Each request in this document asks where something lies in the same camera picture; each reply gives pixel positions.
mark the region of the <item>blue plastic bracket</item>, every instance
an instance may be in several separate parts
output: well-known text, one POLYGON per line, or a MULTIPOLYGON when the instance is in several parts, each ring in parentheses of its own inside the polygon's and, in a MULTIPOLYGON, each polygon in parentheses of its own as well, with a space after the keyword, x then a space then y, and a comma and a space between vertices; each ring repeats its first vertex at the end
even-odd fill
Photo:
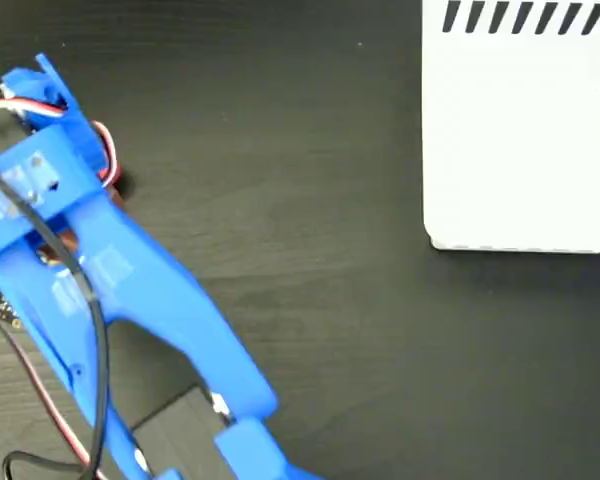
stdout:
MULTIPOLYGON (((69 110, 80 112, 64 83, 44 56, 45 74, 17 69, 5 82, 17 95, 53 85, 69 110)), ((100 187, 75 141, 86 123, 68 130, 59 121, 39 125, 37 133, 0 155, 0 173, 27 196, 45 219, 62 218, 79 239, 77 257, 101 299, 108 324, 126 319, 183 352, 210 390, 221 395, 235 423, 216 444, 239 480, 315 480, 288 464, 261 420, 276 408, 265 378, 194 277, 119 210, 100 187)), ((30 241, 31 224, 0 194, 0 290, 65 388, 93 425, 97 386, 93 320, 75 279, 38 258, 30 241)), ((135 460, 135 443, 110 401, 106 445, 129 480, 149 474, 135 460)), ((163 480, 179 479, 175 471, 163 480)))

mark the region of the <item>black wire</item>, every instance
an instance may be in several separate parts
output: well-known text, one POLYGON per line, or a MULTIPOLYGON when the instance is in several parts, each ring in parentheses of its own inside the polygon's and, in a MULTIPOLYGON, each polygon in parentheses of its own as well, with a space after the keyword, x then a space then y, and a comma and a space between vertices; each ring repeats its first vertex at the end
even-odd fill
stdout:
POLYGON ((1 192, 14 204, 17 210, 29 220, 31 225, 38 231, 42 240, 51 247, 58 256, 60 262, 71 272, 84 296, 95 327, 95 340, 97 348, 98 363, 98 385, 96 395, 96 416, 91 438, 91 449, 89 453, 89 464, 80 476, 79 480, 92 480, 102 460, 104 448, 104 434, 107 418, 107 405, 109 400, 109 341, 104 314, 100 301, 93 290, 91 282, 84 270, 64 246, 62 240, 51 230, 40 214, 0 176, 1 192))
POLYGON ((8 453, 7 456, 2 460, 2 474, 4 475, 4 480, 13 480, 13 475, 11 474, 11 464, 15 460, 30 463, 31 465, 45 468, 47 470, 55 470, 57 472, 80 473, 84 470, 84 467, 77 463, 58 462, 57 460, 49 460, 48 458, 40 457, 32 453, 14 450, 13 452, 8 453))

